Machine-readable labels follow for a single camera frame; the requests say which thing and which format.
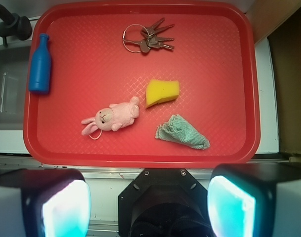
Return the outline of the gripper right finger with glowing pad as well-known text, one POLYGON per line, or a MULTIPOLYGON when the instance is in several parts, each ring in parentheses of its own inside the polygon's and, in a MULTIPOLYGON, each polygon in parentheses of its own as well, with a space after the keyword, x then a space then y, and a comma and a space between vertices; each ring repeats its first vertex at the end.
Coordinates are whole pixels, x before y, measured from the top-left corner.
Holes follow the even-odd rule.
POLYGON ((301 237, 301 163, 220 164, 207 207, 218 237, 301 237))

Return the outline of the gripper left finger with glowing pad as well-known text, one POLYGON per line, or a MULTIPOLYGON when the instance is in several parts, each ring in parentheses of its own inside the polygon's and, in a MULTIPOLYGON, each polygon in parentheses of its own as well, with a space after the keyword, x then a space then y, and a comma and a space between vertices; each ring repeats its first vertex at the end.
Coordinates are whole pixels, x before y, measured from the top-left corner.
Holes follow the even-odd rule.
POLYGON ((0 237, 84 237, 90 215, 76 169, 0 170, 0 237))

